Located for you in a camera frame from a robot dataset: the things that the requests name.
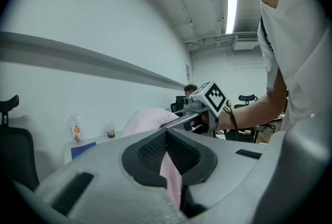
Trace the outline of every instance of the blue paper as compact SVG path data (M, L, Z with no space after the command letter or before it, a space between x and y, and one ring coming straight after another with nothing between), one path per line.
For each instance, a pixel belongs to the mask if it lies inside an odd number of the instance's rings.
M81 146L81 147L72 147L72 159L77 158L79 155L87 151L89 148L96 146L96 142Z

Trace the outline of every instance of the white ceiling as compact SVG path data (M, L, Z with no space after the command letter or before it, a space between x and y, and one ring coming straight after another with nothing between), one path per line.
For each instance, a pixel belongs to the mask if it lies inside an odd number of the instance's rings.
M228 43L202 44L201 38L225 33L227 0L154 0L185 43L199 44L196 50L219 48ZM259 0L238 0L235 32L255 32L260 19Z

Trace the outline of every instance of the white shirt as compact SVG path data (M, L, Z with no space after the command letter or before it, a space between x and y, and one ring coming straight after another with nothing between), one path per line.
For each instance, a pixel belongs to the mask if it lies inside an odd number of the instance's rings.
M259 24L258 39L268 72L267 89L273 89L279 68L289 90L281 127L287 130L326 104L322 96L328 95L327 87L323 87L320 77L323 74L328 79L329 22L317 0L279 0L276 9L261 2L260 8L273 48L271 51Z

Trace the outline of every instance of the black hair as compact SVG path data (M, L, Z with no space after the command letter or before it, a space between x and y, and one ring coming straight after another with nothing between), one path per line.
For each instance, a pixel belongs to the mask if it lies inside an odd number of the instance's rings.
M184 91L185 92L189 92L189 91L192 91L192 90L195 91L197 89L198 89L198 87L196 85L189 84L189 85L185 86Z

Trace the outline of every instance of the white wall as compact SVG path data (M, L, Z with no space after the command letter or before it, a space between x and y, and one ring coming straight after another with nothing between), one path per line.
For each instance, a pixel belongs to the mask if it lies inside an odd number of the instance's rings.
M184 44L152 0L12 0L1 28L90 49L184 85L186 64L192 69ZM167 109L183 95L181 85L79 62L65 53L39 53L18 43L1 47L0 100L19 95L10 124L32 133L40 180L64 164L71 114L81 115L84 138L96 137L110 121L122 130L136 110Z
M239 95L266 93L267 73L259 47L252 51L217 49L192 57L193 80L196 85L216 81L232 104L243 104Z

